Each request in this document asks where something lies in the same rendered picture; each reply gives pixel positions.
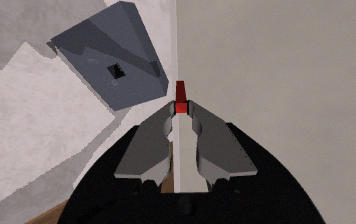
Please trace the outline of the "dark grey sloped panel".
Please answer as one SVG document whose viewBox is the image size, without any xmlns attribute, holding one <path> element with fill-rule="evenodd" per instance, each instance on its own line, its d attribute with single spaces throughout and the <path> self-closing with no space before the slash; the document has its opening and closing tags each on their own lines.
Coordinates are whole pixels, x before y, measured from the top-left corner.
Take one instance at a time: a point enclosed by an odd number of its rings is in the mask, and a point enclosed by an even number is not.
<svg viewBox="0 0 356 224">
<path fill-rule="evenodd" d="M 51 41 L 114 111 L 167 96 L 168 78 L 135 3 L 118 1 Z"/>
</svg>

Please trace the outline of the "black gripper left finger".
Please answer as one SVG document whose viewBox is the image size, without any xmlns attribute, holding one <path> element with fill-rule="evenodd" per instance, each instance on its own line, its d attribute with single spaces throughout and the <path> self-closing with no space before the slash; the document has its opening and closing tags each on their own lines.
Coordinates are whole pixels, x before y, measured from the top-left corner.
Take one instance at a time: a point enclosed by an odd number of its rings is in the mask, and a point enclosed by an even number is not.
<svg viewBox="0 0 356 224">
<path fill-rule="evenodd" d="M 145 180 L 162 181 L 171 173 L 172 100 L 114 143 L 83 176 L 57 224 L 86 224 L 101 210 L 127 196 L 141 194 Z M 166 136 L 166 137 L 165 137 Z"/>
</svg>

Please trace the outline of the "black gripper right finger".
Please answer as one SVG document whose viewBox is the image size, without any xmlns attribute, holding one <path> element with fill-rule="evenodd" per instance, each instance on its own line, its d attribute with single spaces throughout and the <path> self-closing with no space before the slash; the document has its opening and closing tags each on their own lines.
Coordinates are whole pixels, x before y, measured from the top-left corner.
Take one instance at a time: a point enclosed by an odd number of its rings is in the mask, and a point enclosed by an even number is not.
<svg viewBox="0 0 356 224">
<path fill-rule="evenodd" d="M 326 224 L 299 182 L 264 147 L 192 100 L 187 100 L 187 115 L 198 138 L 197 170 L 208 192 L 225 178 L 232 192 L 256 197 L 297 224 Z"/>
</svg>

